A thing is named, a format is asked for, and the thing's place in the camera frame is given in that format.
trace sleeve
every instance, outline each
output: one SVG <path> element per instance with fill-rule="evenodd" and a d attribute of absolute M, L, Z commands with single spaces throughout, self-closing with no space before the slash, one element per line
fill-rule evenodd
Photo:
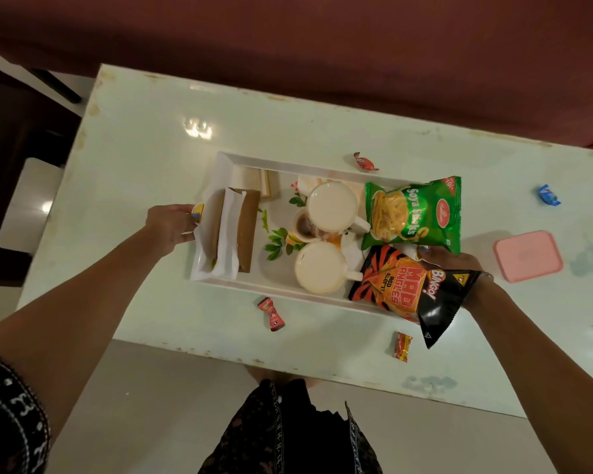
<path fill-rule="evenodd" d="M 42 406 L 0 359 L 0 473 L 41 474 L 49 447 L 50 429 Z"/>

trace white table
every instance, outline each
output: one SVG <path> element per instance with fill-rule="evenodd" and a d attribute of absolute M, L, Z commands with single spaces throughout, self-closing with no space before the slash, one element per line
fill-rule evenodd
<path fill-rule="evenodd" d="M 190 118 L 211 138 L 188 134 Z M 148 207 L 197 201 L 220 150 L 342 171 L 361 151 L 388 177 L 462 176 L 464 250 L 491 263 L 488 247 L 506 233 L 554 234 L 562 272 L 498 282 L 593 376 L 592 150 L 111 66 L 99 73 L 20 305 L 139 229 Z M 542 183 L 561 206 L 537 200 Z M 189 281 L 192 249 L 158 263 L 117 339 L 523 416 L 466 311 L 430 351 L 403 319 L 292 300 L 279 303 L 286 327 L 272 333 L 257 295 Z M 408 363 L 387 354 L 397 330 L 415 337 Z"/>

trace worn table surface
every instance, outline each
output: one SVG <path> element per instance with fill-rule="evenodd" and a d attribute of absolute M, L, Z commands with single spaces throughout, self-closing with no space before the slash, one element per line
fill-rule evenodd
<path fill-rule="evenodd" d="M 190 136 L 189 118 L 206 121 L 211 138 Z M 361 151 L 387 177 L 462 176 L 463 250 L 488 267 L 495 239 L 555 236 L 562 272 L 498 282 L 593 376 L 592 150 L 110 66 L 99 73 L 20 305 L 109 252 L 143 225 L 148 207 L 198 201 L 220 150 L 342 171 L 356 169 L 348 155 Z M 544 183 L 561 206 L 535 197 Z M 523 416 L 466 311 L 430 351 L 403 319 L 294 300 L 277 303 L 286 327 L 272 333 L 257 295 L 189 281 L 191 250 L 180 245 L 158 263 L 117 339 Z M 389 356 L 397 330 L 415 337 L 408 363 Z"/>

